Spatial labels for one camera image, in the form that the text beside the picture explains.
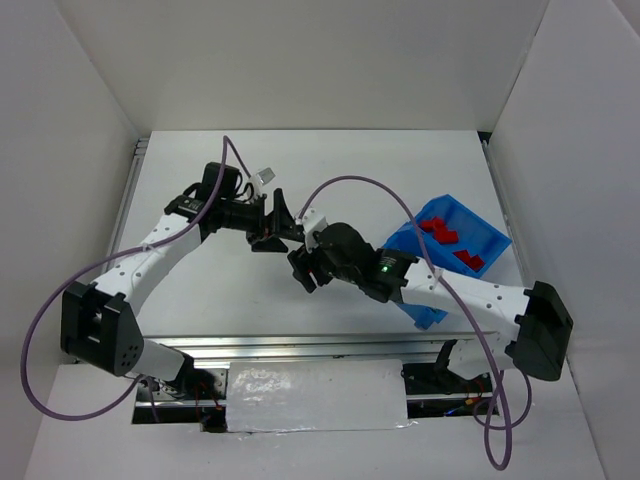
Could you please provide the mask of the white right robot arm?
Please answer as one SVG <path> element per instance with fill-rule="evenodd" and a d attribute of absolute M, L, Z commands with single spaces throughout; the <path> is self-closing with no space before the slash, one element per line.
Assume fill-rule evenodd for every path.
<path fill-rule="evenodd" d="M 374 249 L 346 223 L 298 221 L 304 244 L 288 256 L 307 292 L 340 280 L 380 303 L 431 307 L 471 315 L 486 337 L 451 341 L 440 365 L 471 379 L 486 369 L 518 369 L 547 382 L 560 379 L 573 320 L 557 290 L 486 282 L 393 249 Z"/>

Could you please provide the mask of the red arch lego piece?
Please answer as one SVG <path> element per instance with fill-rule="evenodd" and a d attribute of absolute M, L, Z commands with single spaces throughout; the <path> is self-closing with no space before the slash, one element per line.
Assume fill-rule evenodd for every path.
<path fill-rule="evenodd" d="M 446 224 L 441 218 L 435 216 L 431 219 L 421 221 L 419 227 L 426 233 L 432 233 L 444 229 Z"/>

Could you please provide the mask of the red square lego brick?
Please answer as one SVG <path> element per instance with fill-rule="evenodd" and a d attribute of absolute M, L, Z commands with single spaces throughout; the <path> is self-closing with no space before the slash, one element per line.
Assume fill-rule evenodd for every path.
<path fill-rule="evenodd" d="M 454 252 L 454 255 L 474 272 L 481 271 L 485 266 L 485 261 L 478 255 L 471 255 L 466 249 Z"/>

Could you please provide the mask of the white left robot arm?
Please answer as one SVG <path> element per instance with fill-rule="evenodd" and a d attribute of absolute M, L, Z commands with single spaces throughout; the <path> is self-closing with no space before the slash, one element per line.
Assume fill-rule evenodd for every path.
<path fill-rule="evenodd" d="M 220 229 L 245 233 L 254 252 L 285 253 L 286 241 L 300 240 L 281 190 L 274 192 L 272 211 L 265 210 L 262 189 L 274 176 L 266 168 L 244 179 L 235 167 L 208 163 L 201 181 L 167 205 L 140 252 L 115 262 L 89 284 L 75 281 L 65 289 L 62 350 L 117 377 L 152 377 L 178 395 L 210 380 L 190 355 L 146 339 L 136 317 L 170 271 Z"/>

